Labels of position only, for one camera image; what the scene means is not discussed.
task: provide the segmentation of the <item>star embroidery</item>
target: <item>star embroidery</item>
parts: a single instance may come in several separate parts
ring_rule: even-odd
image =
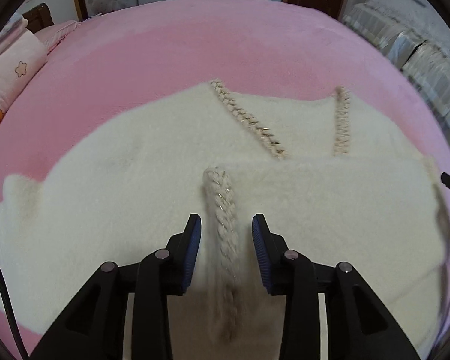
[[[17,73],[19,78],[27,74],[27,63],[22,61],[18,62],[18,66],[15,68],[15,73]]]

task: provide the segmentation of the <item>pink blanket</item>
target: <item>pink blanket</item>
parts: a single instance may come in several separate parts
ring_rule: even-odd
[[[450,173],[450,149],[425,103],[342,24],[264,0],[172,0],[89,20],[49,55],[0,125],[0,201],[7,175],[43,180],[111,117],[215,77],[233,91],[303,100],[344,85]],[[40,337],[22,331],[31,351]],[[1,312],[0,335],[17,354]]]

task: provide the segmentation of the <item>metal rivet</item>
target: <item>metal rivet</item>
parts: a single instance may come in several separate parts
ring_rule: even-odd
[[[341,262],[340,264],[338,264],[338,267],[346,274],[353,271],[353,266],[349,262]]]
[[[115,269],[115,263],[111,261],[104,262],[100,266],[100,269],[102,270],[102,272],[112,272]]]
[[[287,250],[283,255],[289,260],[296,260],[299,258],[299,253],[294,250]]]
[[[155,257],[157,259],[166,259],[170,255],[170,252],[167,249],[159,249],[155,252]]]

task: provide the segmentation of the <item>wooden headboard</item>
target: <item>wooden headboard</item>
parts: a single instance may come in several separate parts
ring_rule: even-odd
[[[41,3],[25,12],[23,17],[28,20],[27,30],[31,33],[39,32],[45,27],[54,25],[50,9],[45,3]]]

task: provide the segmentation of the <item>braided trim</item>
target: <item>braided trim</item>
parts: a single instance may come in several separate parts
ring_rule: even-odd
[[[344,87],[336,88],[334,155],[348,154],[350,150],[350,93]]]
[[[210,81],[210,85],[216,90],[218,98],[225,104],[227,109],[235,116],[236,120],[245,124],[247,128],[252,130],[262,144],[270,150],[273,156],[277,158],[285,158],[287,150],[282,147],[282,144],[275,138],[268,128],[262,126],[255,116],[240,108],[235,99],[231,96],[228,89],[223,85],[219,79]]]
[[[236,210],[228,174],[210,167],[203,173],[210,210],[211,241],[218,246],[209,267],[209,327],[213,340],[229,343],[238,334],[241,297],[236,269],[239,267],[239,236]]]

